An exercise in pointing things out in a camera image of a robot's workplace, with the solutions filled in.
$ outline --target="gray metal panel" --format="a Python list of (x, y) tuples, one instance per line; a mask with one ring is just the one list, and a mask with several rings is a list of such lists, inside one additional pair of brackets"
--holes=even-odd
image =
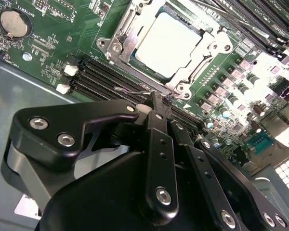
[[(8, 138), (12, 117), (26, 107), (72, 103), (48, 85), (14, 68), (0, 64), (0, 165)], [(14, 210), (22, 193), (9, 186), (0, 173), (0, 231), (33, 230), (37, 221), (16, 215)]]
[(254, 175), (253, 178), (267, 178), (270, 180), (270, 182), (254, 180), (252, 183), (289, 221), (289, 189), (275, 172), (274, 168), (268, 166)]

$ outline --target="white label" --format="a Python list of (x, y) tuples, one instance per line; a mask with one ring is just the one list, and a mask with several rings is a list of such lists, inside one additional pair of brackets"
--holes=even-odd
[(190, 107), (192, 107), (192, 106), (189, 105), (189, 104), (186, 104), (186, 105), (183, 107), (183, 109), (190, 108)]
[(25, 194), (20, 199), (14, 213), (36, 220), (41, 219), (41, 213), (39, 212), (37, 203), (31, 197)]

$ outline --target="motherboard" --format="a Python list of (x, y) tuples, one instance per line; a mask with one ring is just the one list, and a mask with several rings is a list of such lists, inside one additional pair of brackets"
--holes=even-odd
[(156, 90), (229, 158), (289, 147), (289, 1), (0, 0), (0, 59), (84, 102)]

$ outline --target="screw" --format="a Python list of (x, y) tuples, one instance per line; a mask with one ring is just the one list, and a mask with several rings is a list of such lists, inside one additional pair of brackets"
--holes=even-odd
[(235, 220), (227, 211), (222, 210), (221, 216), (222, 216), (223, 221), (226, 223), (226, 225), (229, 226), (229, 228), (234, 229), (236, 227)]
[(119, 47), (118, 47), (118, 46), (114, 46), (112, 49), (113, 49), (115, 52), (118, 52), (118, 51), (119, 51)]
[(32, 55), (28, 52), (23, 53), (23, 60), (30, 62), (33, 59)]
[(104, 41), (99, 41), (98, 44), (100, 45), (100, 47), (104, 47), (105, 46), (105, 42)]
[(180, 130), (183, 130), (183, 126), (181, 124), (177, 124), (177, 127), (180, 129)]
[(275, 218), (278, 221), (278, 223), (281, 224), (282, 227), (284, 227), (284, 228), (286, 227), (286, 223), (279, 215), (275, 215)]
[(71, 147), (75, 144), (75, 139), (69, 134), (61, 134), (58, 136), (58, 142), (64, 147)]
[(134, 109), (133, 107), (131, 107), (131, 106), (126, 106), (126, 108), (127, 108), (127, 110), (129, 110), (130, 112), (134, 112), (134, 111), (135, 111), (135, 109)]
[(33, 118), (29, 123), (32, 128), (37, 130), (43, 130), (48, 127), (48, 122), (42, 118)]
[(208, 142), (203, 142), (204, 146), (206, 146), (207, 148), (211, 148), (211, 145)]
[(271, 226), (271, 227), (275, 227), (275, 222), (273, 221), (273, 219), (267, 215), (266, 213), (263, 214), (265, 221)]
[(156, 197), (163, 205), (170, 205), (171, 203), (171, 196), (169, 192), (165, 189), (157, 189), (156, 190)]
[(112, 46), (112, 50), (113, 50), (114, 52), (120, 52), (120, 51), (122, 50), (121, 44), (119, 44), (119, 43), (114, 43), (113, 46)]
[(224, 47), (224, 49), (225, 49), (225, 51), (230, 51), (231, 46), (230, 46), (230, 45), (226, 45), (226, 46)]
[(163, 117), (160, 114), (155, 114), (157, 118), (163, 119)]

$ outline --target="ram slot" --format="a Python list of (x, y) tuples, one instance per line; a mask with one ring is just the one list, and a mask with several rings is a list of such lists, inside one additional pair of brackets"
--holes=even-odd
[[(147, 91), (141, 84), (127, 78), (116, 70), (104, 65), (98, 60), (90, 60), (78, 78), (75, 79), (74, 91), (89, 99), (115, 100), (125, 99), (133, 104), (144, 103), (148, 96), (127, 95), (114, 91), (114, 87), (122, 87), (130, 91)], [(199, 125), (198, 118), (186, 113), (176, 105), (171, 105), (172, 115), (175, 120), (193, 131)]]
[[(259, 20), (257, 17), (255, 17), (248, 7), (244, 4), (241, 4), (238, 2), (238, 0), (226, 0), (226, 1), (219, 1), (220, 4), (223, 4), (225, 10), (227, 10), (229, 13), (235, 15), (242, 15), (243, 18), (247, 20), (247, 23), (251, 25), (255, 25), (260, 30), (268, 34), (275, 43), (280, 44), (280, 40), (283, 40), (284, 38), (281, 38), (281, 36), (276, 33), (274, 30), (272, 30), (269, 26), (267, 26), (265, 23), (263, 23), (261, 20)], [(227, 7), (227, 4), (232, 7), (232, 9), (235, 11), (232, 11)]]
[(275, 4), (289, 14), (289, 6), (284, 2), (285, 0), (275, 0)]
[(284, 32), (288, 31), (289, 23), (284, 20), (284, 17), (279, 16), (275, 12), (273, 12), (262, 0), (250, 0), (263, 15), (270, 19), (274, 24), (276, 24), (280, 29)]
[[(228, 7), (222, 5), (218, 0), (212, 0), (212, 3), (216, 7), (219, 7), (224, 11), (233, 14), (233, 12), (230, 11)], [(269, 49), (278, 47), (277, 44), (275, 44), (270, 39), (265, 39), (264, 37), (259, 36), (259, 34), (256, 34), (254, 31), (248, 30), (246, 27), (241, 26), (232, 18), (224, 17), (224, 20), (228, 21), (228, 23), (235, 27), (238, 31), (241, 31), (244, 36), (247, 37), (251, 42), (253, 42), (261, 51), (267, 53)]]

